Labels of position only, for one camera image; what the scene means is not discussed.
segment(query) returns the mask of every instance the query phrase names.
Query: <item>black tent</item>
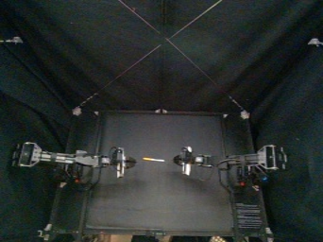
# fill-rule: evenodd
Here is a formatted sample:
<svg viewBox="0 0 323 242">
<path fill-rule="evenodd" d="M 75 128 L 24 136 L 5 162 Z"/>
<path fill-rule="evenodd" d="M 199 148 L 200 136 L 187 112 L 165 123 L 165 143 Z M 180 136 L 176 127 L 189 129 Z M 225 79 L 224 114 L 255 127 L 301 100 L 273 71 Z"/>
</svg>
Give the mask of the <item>black tent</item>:
<svg viewBox="0 0 323 242">
<path fill-rule="evenodd" d="M 321 1 L 2 0 L 0 11 L 0 240 L 33 241 L 56 189 L 49 169 L 12 169 L 12 148 L 63 152 L 77 107 L 249 112 L 256 148 L 288 153 L 264 189 L 269 227 L 279 241 L 323 240 Z"/>
</svg>

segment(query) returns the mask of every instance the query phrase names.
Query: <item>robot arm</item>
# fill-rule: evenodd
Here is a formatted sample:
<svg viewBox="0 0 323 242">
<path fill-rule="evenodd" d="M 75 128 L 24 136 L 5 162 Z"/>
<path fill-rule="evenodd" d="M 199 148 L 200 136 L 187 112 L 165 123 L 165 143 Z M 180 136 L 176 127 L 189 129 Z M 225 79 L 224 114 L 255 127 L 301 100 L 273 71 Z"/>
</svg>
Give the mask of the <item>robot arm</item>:
<svg viewBox="0 0 323 242">
<path fill-rule="evenodd" d="M 228 188 L 257 186 L 267 181 L 268 172 L 285 169 L 287 162 L 284 150 L 273 145 L 264 146 L 255 154 L 229 156 L 217 164 L 220 184 L 224 185 L 221 176 L 225 172 Z"/>
<path fill-rule="evenodd" d="M 27 142 L 22 146 L 17 146 L 12 156 L 12 166 L 33 167 L 37 164 L 65 164 L 84 165 L 91 167 L 117 166 L 117 178 L 125 173 L 125 168 L 135 167 L 135 159 L 125 156 L 121 147 L 113 147 L 109 157 L 95 154 L 91 155 L 83 150 L 77 150 L 76 154 L 55 153 L 44 151 L 36 143 Z"/>
<path fill-rule="evenodd" d="M 212 168 L 212 160 L 213 157 L 211 155 L 197 155 L 193 156 L 192 148 L 183 147 L 180 150 L 180 154 L 173 157 L 173 162 L 183 167 L 183 174 L 189 176 L 191 167 L 193 164 L 203 167 Z"/>
</svg>

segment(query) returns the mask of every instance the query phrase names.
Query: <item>black wall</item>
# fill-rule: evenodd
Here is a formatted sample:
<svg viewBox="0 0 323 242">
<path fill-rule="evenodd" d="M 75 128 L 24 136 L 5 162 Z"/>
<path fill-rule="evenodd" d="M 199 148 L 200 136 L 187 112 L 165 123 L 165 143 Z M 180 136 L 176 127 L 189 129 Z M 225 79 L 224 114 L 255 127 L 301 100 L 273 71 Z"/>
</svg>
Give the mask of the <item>black wall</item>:
<svg viewBox="0 0 323 242">
<path fill-rule="evenodd" d="M 257 147 L 275 143 L 288 153 L 288 171 L 271 175 L 265 189 L 269 224 L 281 241 L 323 240 L 321 64 L 323 48 L 313 46 L 252 115 Z"/>
<path fill-rule="evenodd" d="M 2 20 L 1 29 L 16 36 Z M 69 127 L 68 111 L 27 46 L 0 45 L 0 241 L 35 241 L 53 201 L 51 169 L 13 168 L 14 145 L 32 141 L 63 151 Z"/>
</svg>

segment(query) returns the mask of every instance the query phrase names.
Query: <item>small yellow object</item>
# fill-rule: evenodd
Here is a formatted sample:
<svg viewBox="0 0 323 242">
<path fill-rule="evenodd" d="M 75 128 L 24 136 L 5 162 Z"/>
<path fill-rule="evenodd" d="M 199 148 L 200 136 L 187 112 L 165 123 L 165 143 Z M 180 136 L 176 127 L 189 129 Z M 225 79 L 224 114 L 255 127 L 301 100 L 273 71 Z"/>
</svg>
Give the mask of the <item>small yellow object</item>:
<svg viewBox="0 0 323 242">
<path fill-rule="evenodd" d="M 160 162 L 160 163 L 165 162 L 165 160 L 161 160 L 161 159 L 153 159 L 153 158 L 148 158 L 148 157 L 144 157 L 143 160 L 144 160 L 144 161 L 148 161 L 148 162 Z"/>
</svg>

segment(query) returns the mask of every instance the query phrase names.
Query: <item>tent ceiling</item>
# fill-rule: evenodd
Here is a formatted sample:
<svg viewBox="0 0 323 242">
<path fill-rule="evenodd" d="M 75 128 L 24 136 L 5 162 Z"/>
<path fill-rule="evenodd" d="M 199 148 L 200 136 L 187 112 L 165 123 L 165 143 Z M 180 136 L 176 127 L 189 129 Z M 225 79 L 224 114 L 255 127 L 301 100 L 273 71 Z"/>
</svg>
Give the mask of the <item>tent ceiling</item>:
<svg viewBox="0 0 323 242">
<path fill-rule="evenodd" d="M 99 92 L 84 105 L 96 110 L 236 112 L 231 95 L 252 111 L 321 25 L 313 0 L 1 5 L 71 108 Z"/>
</svg>

